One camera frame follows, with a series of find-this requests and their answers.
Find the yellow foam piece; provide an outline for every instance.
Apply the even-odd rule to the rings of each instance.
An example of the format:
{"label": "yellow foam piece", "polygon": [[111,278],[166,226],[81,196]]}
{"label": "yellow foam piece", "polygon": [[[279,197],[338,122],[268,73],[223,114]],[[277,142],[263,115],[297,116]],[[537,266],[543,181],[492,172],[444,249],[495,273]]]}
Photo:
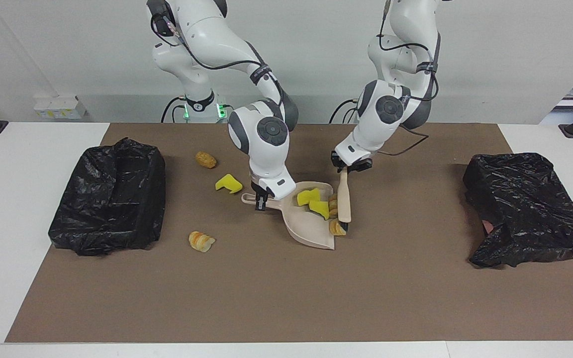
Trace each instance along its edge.
{"label": "yellow foam piece", "polygon": [[314,188],[312,190],[305,190],[303,192],[298,193],[297,195],[298,206],[305,206],[312,201],[320,201],[320,190],[318,188]]}
{"label": "yellow foam piece", "polygon": [[328,212],[328,201],[314,201],[309,202],[309,209],[322,215],[324,220],[328,220],[330,213]]}
{"label": "yellow foam piece", "polygon": [[229,193],[237,193],[243,190],[243,185],[233,175],[227,174],[216,182],[216,190],[221,190],[222,188],[229,189]]}

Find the white table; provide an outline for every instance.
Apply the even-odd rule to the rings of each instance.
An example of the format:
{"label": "white table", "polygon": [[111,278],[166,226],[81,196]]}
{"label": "white table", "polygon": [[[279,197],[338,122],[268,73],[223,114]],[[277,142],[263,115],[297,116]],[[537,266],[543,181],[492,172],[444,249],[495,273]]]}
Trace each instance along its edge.
{"label": "white table", "polygon": [[[50,247],[48,227],[72,169],[85,149],[100,144],[108,126],[11,123],[0,135],[0,357],[573,357],[573,342],[4,344]],[[555,126],[500,129],[512,151],[550,159],[573,199],[573,140]]]}

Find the robotic arm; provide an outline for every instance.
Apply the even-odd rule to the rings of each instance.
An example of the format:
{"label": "robotic arm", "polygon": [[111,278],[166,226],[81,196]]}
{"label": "robotic arm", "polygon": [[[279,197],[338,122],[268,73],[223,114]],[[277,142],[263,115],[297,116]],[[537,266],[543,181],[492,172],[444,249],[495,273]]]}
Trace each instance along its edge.
{"label": "robotic arm", "polygon": [[147,6],[152,30],[164,41],[156,45],[153,57],[184,85],[190,118],[214,117],[219,110],[203,69],[233,68],[250,77],[265,98],[235,109],[229,134],[250,157],[256,209],[265,209],[269,195],[276,199],[289,195],[295,182],[285,160],[298,109],[255,48],[229,29],[225,0],[148,0]]}
{"label": "robotic arm", "polygon": [[[364,169],[400,125],[414,129],[430,115],[438,90],[440,36],[436,10],[441,0],[387,0],[382,30],[369,44],[378,79],[367,84],[357,104],[359,124],[335,148],[334,165]],[[396,36],[382,34],[386,16]]]}

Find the brown mat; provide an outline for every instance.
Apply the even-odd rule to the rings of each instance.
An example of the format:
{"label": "brown mat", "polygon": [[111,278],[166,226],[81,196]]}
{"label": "brown mat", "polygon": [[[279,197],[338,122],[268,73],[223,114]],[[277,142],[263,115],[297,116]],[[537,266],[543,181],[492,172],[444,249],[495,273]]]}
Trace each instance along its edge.
{"label": "brown mat", "polygon": [[[296,181],[338,176],[330,150],[352,126],[300,125],[288,167]],[[473,154],[510,152],[496,125],[428,124],[404,156],[377,156],[351,174],[350,236],[335,251],[289,237],[280,213],[254,212],[214,191],[247,158],[224,125],[112,124],[156,145],[168,165],[161,240],[149,251],[78,258],[50,249],[7,342],[372,342],[573,340],[573,261],[476,269],[467,258],[482,226],[464,202]],[[385,150],[415,137],[400,130]],[[213,170],[193,155],[220,160]],[[187,236],[217,239],[207,254]]]}

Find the trash bag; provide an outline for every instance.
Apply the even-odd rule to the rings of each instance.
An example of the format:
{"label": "trash bag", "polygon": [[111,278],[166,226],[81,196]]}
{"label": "trash bag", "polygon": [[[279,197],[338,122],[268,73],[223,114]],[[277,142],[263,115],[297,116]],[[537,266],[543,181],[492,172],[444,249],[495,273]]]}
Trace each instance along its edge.
{"label": "trash bag", "polygon": [[474,156],[464,184],[466,200],[489,227],[471,263],[516,267],[573,259],[573,202],[548,159],[536,153]]}
{"label": "trash bag", "polygon": [[145,249],[160,238],[164,213],[161,152],[125,138],[84,152],[48,235],[58,249],[80,256]]}

